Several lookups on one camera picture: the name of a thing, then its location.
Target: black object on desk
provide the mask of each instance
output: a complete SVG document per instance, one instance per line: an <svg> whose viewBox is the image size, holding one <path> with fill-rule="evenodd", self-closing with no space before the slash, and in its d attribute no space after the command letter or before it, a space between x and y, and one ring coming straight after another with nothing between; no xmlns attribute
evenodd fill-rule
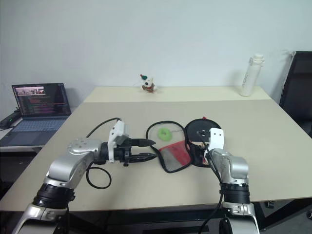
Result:
<svg viewBox="0 0 312 234"><path fill-rule="evenodd" d="M8 117L4 118L0 122L0 128L1 129L8 129L11 127L11 125L18 120L21 117L20 110L16 109L12 114L10 114Z"/></svg>

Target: chair backrest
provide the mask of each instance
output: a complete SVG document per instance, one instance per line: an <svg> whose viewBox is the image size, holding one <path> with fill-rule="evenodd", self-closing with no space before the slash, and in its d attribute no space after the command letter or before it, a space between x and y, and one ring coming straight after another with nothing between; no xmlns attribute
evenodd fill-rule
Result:
<svg viewBox="0 0 312 234"><path fill-rule="evenodd" d="M298 123L312 121L312 52L296 51L279 105Z"/></svg>

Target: table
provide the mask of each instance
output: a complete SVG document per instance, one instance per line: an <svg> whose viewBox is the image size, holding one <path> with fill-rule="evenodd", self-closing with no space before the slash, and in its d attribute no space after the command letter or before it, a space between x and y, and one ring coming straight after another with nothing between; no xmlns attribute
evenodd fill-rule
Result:
<svg viewBox="0 0 312 234"><path fill-rule="evenodd" d="M121 117L130 137L144 137L154 122L174 120L185 126L203 116L225 132L225 149L249 164L251 201L312 196L311 138L260 88L242 97L235 87L164 87L147 93L138 87L98 87L66 120L0 201L0 210L23 211L41 186L52 161L70 141L84 137L98 123ZM107 141L113 123L92 138ZM133 149L133 153L151 152ZM145 163L103 165L113 178L109 189L91 188L83 178L71 211L124 210L216 204L219 184L211 170L190 166L167 174L157 159ZM105 185L101 172L91 180Z"/></svg>

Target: white water bottle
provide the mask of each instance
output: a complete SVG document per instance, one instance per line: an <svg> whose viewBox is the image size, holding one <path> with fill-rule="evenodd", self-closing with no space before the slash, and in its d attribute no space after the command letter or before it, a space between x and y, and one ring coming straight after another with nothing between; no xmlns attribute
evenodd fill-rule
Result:
<svg viewBox="0 0 312 234"><path fill-rule="evenodd" d="M249 59L249 66L240 91L242 96L248 97L252 94L254 84L258 78L263 62L263 55L260 54L255 54L253 58Z"/></svg>

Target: bottle cap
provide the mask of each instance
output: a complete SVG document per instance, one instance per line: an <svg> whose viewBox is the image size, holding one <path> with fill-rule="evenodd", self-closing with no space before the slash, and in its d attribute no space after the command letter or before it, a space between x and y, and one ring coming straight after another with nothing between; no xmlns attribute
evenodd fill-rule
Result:
<svg viewBox="0 0 312 234"><path fill-rule="evenodd" d="M262 62L262 61L264 61L263 55L262 55L262 54L255 54L255 55L253 56L253 60L254 60L254 61L257 61L257 62Z"/></svg>

